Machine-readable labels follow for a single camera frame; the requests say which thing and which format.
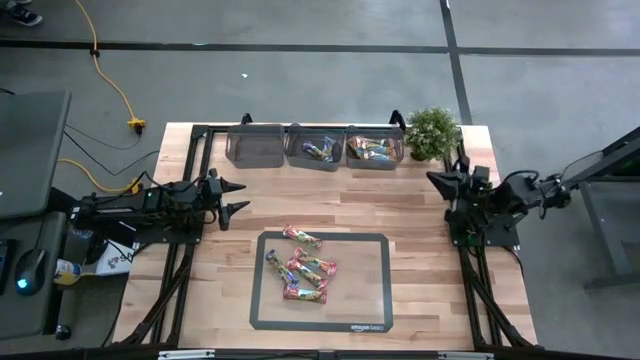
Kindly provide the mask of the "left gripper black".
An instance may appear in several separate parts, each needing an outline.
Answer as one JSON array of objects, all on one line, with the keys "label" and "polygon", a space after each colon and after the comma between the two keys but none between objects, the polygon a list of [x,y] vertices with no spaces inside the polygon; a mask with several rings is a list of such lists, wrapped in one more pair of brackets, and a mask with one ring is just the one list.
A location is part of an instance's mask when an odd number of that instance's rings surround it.
[{"label": "left gripper black", "polygon": [[217,169],[211,168],[200,181],[200,211],[206,223],[218,222],[221,231],[228,231],[231,217],[250,202],[242,201],[223,205],[222,195],[245,189],[246,186],[219,177]]}]

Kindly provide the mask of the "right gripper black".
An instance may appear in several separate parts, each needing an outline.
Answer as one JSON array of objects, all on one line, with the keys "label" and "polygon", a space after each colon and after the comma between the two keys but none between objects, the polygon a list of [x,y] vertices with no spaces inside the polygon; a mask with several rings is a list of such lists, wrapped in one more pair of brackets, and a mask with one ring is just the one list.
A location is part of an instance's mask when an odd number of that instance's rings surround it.
[{"label": "right gripper black", "polygon": [[470,171],[470,158],[460,155],[454,163],[456,174],[448,172],[427,172],[426,176],[436,187],[442,198],[454,201],[455,210],[467,208],[488,209],[489,193],[492,190],[490,168],[476,165]]}]

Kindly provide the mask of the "grey translucent plastic bin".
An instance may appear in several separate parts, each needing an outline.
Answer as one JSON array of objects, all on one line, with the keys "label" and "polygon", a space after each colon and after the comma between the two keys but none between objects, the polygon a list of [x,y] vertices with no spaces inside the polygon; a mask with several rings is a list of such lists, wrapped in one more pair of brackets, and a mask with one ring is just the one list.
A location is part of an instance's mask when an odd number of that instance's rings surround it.
[{"label": "grey translucent plastic bin", "polygon": [[[303,143],[309,141],[322,150],[325,136],[329,136],[335,140],[333,162],[316,160],[302,148]],[[293,167],[336,172],[342,160],[344,140],[344,130],[311,128],[294,123],[287,130],[284,153],[289,164]]]},{"label": "grey translucent plastic bin", "polygon": [[[397,162],[378,162],[360,160],[353,156],[350,151],[347,139],[352,136],[362,136],[366,138],[394,138],[397,141],[398,161]],[[404,133],[400,128],[364,128],[349,126],[346,129],[346,163],[352,169],[369,169],[369,170],[395,170],[400,162],[404,159]]]},{"label": "grey translucent plastic bin", "polygon": [[281,125],[236,125],[228,129],[225,155],[238,169],[279,168],[284,164]]}]

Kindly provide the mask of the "green potted plant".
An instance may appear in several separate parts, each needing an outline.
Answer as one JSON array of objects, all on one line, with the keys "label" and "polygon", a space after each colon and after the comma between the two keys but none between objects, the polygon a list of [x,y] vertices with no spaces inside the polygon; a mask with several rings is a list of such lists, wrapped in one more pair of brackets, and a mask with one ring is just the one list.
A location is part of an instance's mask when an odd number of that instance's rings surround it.
[{"label": "green potted plant", "polygon": [[457,146],[459,128],[454,114],[446,108],[417,110],[408,118],[405,144],[416,161],[444,160]]}]

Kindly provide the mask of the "white printed bag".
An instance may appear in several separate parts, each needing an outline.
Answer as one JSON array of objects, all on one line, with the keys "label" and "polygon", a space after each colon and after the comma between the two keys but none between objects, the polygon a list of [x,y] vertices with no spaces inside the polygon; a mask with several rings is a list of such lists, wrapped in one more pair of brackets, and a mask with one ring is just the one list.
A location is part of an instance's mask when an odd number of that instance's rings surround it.
[{"label": "white printed bag", "polygon": [[83,276],[113,276],[128,274],[131,270],[135,250],[111,240],[101,256],[91,264],[82,266]]}]

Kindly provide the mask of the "brown silicone baking mat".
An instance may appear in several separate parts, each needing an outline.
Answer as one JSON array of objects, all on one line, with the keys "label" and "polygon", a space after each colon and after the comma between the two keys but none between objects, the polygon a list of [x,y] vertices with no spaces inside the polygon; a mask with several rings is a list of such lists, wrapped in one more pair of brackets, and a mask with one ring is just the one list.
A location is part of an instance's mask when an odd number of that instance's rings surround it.
[{"label": "brown silicone baking mat", "polygon": [[[385,333],[393,327],[389,240],[380,233],[312,232],[322,240],[313,249],[283,236],[265,231],[257,240],[249,322],[256,330]],[[283,263],[302,248],[323,260],[334,262],[337,272],[330,277],[306,266],[328,280],[325,304],[283,298],[286,286],[265,260],[275,249]],[[299,288],[318,290],[291,271]]]}]

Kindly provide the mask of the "dark grey metal table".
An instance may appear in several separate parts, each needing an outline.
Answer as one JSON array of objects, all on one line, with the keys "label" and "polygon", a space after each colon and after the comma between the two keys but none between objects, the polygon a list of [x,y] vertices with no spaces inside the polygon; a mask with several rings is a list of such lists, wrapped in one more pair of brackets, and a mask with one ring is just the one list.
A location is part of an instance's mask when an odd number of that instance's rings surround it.
[{"label": "dark grey metal table", "polygon": [[594,278],[584,289],[640,284],[626,251],[640,246],[640,126],[595,154],[599,159],[561,183],[578,190],[597,238],[604,244],[612,273]]}]

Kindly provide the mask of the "yellow white bottle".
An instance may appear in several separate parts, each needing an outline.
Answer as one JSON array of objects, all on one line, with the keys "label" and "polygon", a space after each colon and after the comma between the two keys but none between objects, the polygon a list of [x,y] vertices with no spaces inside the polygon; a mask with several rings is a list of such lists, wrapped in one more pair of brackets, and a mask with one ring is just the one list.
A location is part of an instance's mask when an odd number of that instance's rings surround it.
[{"label": "yellow white bottle", "polygon": [[58,259],[54,274],[54,282],[58,285],[71,286],[82,276],[82,267],[78,263]]}]

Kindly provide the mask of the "dark grey desk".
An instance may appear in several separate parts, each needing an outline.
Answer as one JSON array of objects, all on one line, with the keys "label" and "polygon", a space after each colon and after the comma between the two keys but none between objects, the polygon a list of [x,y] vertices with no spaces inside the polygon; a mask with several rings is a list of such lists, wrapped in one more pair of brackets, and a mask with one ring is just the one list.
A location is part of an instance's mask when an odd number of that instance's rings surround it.
[{"label": "dark grey desk", "polygon": [[0,220],[46,209],[70,103],[68,91],[0,96]]},{"label": "dark grey desk", "polygon": [[[54,307],[59,300],[54,274],[66,229],[66,216],[61,212],[0,221],[0,340],[54,330]],[[35,248],[47,252],[44,284],[36,294],[22,296],[16,292],[16,264]]]}]

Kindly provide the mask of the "black lit computer mouse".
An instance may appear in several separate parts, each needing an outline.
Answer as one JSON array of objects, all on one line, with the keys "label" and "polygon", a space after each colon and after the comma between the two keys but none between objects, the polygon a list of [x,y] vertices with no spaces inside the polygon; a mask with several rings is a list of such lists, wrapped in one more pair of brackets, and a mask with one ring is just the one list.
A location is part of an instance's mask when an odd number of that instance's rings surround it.
[{"label": "black lit computer mouse", "polygon": [[35,248],[26,251],[18,260],[14,280],[16,292],[22,296],[36,294],[44,284],[47,252]]}]

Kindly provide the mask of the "person's shoe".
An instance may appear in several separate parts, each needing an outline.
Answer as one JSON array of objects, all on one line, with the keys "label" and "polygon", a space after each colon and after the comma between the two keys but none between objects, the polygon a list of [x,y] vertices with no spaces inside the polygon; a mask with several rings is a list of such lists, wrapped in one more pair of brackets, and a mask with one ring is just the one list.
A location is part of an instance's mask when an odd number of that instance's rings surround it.
[{"label": "person's shoe", "polygon": [[43,17],[29,8],[31,3],[32,0],[8,0],[4,5],[0,5],[0,9],[12,21],[26,27],[33,27],[39,25]]}]

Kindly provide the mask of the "black aluminium table frame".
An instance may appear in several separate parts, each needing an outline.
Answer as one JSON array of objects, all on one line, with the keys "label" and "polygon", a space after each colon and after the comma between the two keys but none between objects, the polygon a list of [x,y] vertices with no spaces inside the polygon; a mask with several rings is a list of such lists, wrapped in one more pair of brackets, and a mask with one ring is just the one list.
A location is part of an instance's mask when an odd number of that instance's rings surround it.
[{"label": "black aluminium table frame", "polygon": [[[156,175],[194,178],[207,167],[246,186],[250,204],[228,231],[208,225],[198,245],[153,245],[132,265],[114,344],[13,354],[10,360],[157,360],[160,351],[214,349],[211,360],[437,359],[439,352],[491,353],[495,360],[628,360],[550,351],[524,343],[484,344],[495,320],[469,300],[477,275],[493,286],[505,317],[531,322],[512,256],[492,250],[462,265],[449,239],[444,202],[426,179],[437,163],[405,159],[393,171],[292,166],[240,170],[225,157],[224,124],[167,125]],[[393,327],[385,333],[256,330],[249,322],[258,237],[291,224],[307,232],[380,233],[389,240]]]}]

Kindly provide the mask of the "silver aluminium bracket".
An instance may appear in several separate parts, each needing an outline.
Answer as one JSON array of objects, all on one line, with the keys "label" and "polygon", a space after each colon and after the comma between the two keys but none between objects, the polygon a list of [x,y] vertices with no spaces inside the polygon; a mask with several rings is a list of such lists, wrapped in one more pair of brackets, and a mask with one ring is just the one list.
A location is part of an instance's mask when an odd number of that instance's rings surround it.
[{"label": "silver aluminium bracket", "polygon": [[215,357],[214,349],[181,349],[160,351],[157,360],[211,360]]},{"label": "silver aluminium bracket", "polygon": [[437,359],[438,360],[495,360],[494,355],[491,353],[463,352],[463,351],[439,352],[437,355]]}]

